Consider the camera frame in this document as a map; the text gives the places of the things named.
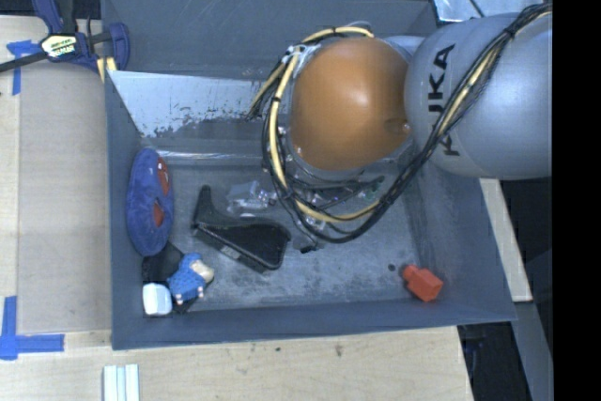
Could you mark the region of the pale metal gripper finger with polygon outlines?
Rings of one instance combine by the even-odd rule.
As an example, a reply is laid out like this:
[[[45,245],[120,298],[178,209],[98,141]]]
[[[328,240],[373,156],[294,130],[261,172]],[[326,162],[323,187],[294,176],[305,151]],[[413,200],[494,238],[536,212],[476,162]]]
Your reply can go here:
[[[230,188],[229,200],[275,200],[274,191],[264,189],[257,180],[236,184]]]
[[[256,214],[273,208],[276,204],[277,201],[271,198],[267,200],[239,198],[229,201],[226,210],[231,214]]]

